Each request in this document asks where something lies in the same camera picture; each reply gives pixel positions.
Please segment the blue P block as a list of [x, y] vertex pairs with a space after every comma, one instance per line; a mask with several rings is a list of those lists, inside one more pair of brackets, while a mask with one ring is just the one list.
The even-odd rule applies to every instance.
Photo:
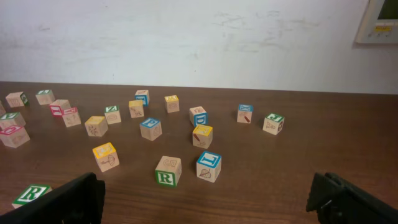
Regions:
[[162, 134], [161, 122], [158, 119], [147, 118], [140, 123], [141, 136], [154, 141]]

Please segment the green V block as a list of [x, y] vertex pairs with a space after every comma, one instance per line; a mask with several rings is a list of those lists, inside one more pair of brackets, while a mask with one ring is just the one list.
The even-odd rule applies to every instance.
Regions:
[[0, 120], [1, 129], [6, 129], [12, 125], [25, 126], [26, 121], [20, 112], [6, 113], [1, 116]]

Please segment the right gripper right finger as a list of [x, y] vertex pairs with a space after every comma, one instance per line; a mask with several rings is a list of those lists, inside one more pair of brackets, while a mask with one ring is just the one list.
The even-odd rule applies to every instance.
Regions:
[[397, 210], [337, 174], [315, 173], [306, 211], [321, 224], [397, 224]]

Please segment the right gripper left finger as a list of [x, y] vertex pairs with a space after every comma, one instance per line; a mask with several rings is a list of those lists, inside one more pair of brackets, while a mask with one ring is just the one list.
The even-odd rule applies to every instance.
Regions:
[[1, 215], [1, 223], [82, 223], [100, 224], [102, 220], [105, 181], [92, 172]]

